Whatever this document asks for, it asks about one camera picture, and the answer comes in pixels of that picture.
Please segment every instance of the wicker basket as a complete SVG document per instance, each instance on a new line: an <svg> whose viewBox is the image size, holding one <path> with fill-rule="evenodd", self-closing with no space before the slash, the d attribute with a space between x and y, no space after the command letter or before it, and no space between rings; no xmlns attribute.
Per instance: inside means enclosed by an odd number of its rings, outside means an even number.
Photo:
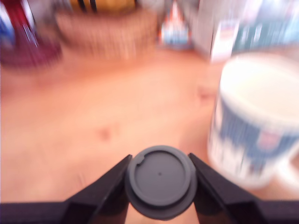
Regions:
<svg viewBox="0 0 299 224"><path fill-rule="evenodd" d="M135 57L156 44L157 16L142 8L121 15L58 11L56 20L70 44L106 58Z"/></svg>

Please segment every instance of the red object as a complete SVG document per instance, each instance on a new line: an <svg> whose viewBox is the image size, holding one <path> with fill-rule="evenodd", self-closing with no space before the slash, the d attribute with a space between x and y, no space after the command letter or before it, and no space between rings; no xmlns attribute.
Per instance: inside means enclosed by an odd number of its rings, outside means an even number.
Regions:
<svg viewBox="0 0 299 224"><path fill-rule="evenodd" d="M22 67L35 66L58 58L61 53L59 43L44 40L37 35L26 1L1 0L7 10L15 35L15 45L12 48L1 46L1 62L4 64Z"/></svg>
<svg viewBox="0 0 299 224"><path fill-rule="evenodd" d="M261 150L270 152L279 145L280 139L281 136L277 134L262 131L258 138L257 144Z"/></svg>

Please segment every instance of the round lid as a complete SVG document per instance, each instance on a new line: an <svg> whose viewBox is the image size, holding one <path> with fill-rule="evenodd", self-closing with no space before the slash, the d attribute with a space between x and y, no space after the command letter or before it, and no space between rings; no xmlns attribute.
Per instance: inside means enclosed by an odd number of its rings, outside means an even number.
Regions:
<svg viewBox="0 0 299 224"><path fill-rule="evenodd" d="M152 206L167 206L180 200L191 181L185 155L166 146L139 153L131 162L128 174L133 192Z"/></svg>
<svg viewBox="0 0 299 224"><path fill-rule="evenodd" d="M196 169L189 157L175 148L150 147L130 162L125 188L138 212L169 220L192 204L197 190Z"/></svg>

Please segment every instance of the wooden surface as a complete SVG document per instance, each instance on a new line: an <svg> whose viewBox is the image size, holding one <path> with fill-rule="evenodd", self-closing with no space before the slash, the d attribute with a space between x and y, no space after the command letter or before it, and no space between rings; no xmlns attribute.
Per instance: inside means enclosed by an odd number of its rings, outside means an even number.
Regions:
<svg viewBox="0 0 299 224"><path fill-rule="evenodd" d="M206 139L222 67L194 52L157 50L107 62L65 46L63 58L49 66L1 67L2 202L64 200L126 155L153 145L208 162ZM277 180L252 193L299 198ZM192 205L169 223L197 223L195 214ZM127 223L160 222L130 207Z"/></svg>

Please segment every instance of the wooden table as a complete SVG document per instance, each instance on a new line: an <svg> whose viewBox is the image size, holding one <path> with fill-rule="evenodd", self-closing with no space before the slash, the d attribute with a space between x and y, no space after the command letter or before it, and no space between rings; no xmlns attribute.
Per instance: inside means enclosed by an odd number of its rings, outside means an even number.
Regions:
<svg viewBox="0 0 299 224"><path fill-rule="evenodd" d="M299 60L298 50L286 51ZM1 200L64 200L128 154L170 145L203 161L223 63L194 52L157 50L105 61L63 46L38 69L1 67ZM277 180L252 191L299 199ZM195 208L169 223L197 223ZM160 223L132 207L128 224Z"/></svg>

